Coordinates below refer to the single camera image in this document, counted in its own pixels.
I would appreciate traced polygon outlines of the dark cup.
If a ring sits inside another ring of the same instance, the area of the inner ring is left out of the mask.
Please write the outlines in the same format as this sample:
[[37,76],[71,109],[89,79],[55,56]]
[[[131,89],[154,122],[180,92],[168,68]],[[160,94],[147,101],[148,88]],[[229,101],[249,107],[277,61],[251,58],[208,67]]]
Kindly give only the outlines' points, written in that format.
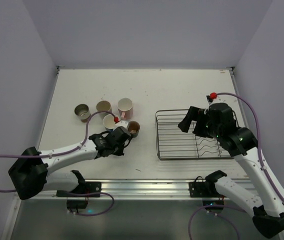
[[140,131],[140,124],[137,121],[130,121],[128,131],[132,138],[136,138]]

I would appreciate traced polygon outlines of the blue hexagonal mug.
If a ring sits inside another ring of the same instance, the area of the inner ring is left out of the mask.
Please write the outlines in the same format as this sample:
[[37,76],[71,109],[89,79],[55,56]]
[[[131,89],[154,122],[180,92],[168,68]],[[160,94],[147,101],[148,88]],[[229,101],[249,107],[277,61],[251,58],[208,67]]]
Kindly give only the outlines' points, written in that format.
[[112,114],[107,114],[103,118],[103,126],[107,131],[112,132],[115,127],[115,124],[116,122],[114,121],[114,116]]

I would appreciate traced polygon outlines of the pink hexagonal mug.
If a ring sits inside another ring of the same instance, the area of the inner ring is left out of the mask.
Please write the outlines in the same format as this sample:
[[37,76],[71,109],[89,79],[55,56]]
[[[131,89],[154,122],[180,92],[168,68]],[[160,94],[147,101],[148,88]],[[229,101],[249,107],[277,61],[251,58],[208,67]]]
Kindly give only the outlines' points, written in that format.
[[123,120],[129,120],[133,116],[133,102],[129,98],[122,98],[117,103],[119,115]]

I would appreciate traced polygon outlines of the beige tall cup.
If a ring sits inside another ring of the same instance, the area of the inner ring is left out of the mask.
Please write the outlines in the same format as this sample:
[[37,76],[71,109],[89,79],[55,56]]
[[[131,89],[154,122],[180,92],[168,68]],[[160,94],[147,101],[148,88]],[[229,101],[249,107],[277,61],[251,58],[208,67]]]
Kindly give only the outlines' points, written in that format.
[[99,115],[103,118],[108,114],[108,112],[112,112],[112,106],[108,101],[102,100],[96,104],[96,110],[98,112],[101,112],[99,113]]

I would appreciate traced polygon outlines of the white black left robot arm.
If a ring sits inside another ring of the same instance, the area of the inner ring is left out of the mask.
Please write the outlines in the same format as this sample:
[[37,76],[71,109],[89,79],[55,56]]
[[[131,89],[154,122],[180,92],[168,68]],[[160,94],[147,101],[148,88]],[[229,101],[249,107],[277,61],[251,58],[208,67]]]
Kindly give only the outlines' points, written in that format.
[[44,152],[31,147],[12,165],[9,176],[21,200],[30,199],[43,191],[83,194],[85,180],[79,171],[62,173],[59,169],[110,155],[122,156],[131,138],[129,131],[120,126],[112,132],[93,134],[85,143]]

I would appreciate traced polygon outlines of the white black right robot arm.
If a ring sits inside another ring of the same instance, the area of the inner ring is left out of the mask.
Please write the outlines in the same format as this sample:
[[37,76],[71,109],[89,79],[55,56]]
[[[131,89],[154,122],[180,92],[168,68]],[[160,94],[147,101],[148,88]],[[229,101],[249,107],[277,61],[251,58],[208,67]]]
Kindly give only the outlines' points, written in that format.
[[248,175],[257,194],[241,187],[221,170],[207,175],[202,182],[189,183],[190,194],[231,199],[251,216],[256,229],[268,239],[284,231],[284,188],[258,149],[251,130],[238,127],[232,108],[223,102],[212,103],[207,109],[191,106],[178,128],[186,133],[192,122],[196,123],[194,135],[216,139]]

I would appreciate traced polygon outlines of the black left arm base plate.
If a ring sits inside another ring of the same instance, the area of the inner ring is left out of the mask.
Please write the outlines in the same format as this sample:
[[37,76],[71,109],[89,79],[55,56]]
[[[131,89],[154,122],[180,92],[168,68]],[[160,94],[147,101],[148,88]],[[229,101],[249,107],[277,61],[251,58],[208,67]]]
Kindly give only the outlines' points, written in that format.
[[102,183],[99,181],[86,181],[85,183],[79,184],[71,192],[58,190],[56,193],[57,197],[74,198],[74,197],[100,197],[102,189]]

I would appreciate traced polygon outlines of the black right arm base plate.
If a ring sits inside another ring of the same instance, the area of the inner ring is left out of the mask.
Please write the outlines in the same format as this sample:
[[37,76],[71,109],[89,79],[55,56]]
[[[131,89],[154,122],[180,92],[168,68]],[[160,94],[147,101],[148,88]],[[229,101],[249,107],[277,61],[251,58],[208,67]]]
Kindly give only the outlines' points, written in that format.
[[189,196],[191,198],[219,198],[222,194],[216,190],[217,179],[197,177],[188,183]]

